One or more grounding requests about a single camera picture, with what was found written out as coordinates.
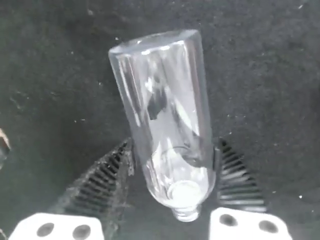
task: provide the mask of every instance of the glass bottle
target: glass bottle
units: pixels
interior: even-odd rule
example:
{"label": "glass bottle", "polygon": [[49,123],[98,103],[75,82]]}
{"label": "glass bottle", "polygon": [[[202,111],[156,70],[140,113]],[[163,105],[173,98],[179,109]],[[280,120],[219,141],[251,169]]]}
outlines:
{"label": "glass bottle", "polygon": [[200,33],[133,39],[109,59],[148,190],[178,220],[194,221],[216,181]]}

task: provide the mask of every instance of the black fabric surface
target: black fabric surface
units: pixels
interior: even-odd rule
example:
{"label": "black fabric surface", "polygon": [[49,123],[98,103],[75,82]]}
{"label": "black fabric surface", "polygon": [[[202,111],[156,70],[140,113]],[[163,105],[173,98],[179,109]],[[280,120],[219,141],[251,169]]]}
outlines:
{"label": "black fabric surface", "polygon": [[[319,12],[317,0],[2,1],[0,128],[12,152],[0,171],[0,228],[10,233],[47,209],[130,134],[108,49],[195,28],[214,136],[245,154],[271,212],[294,239],[318,239]],[[164,224],[159,219],[147,227]]]}

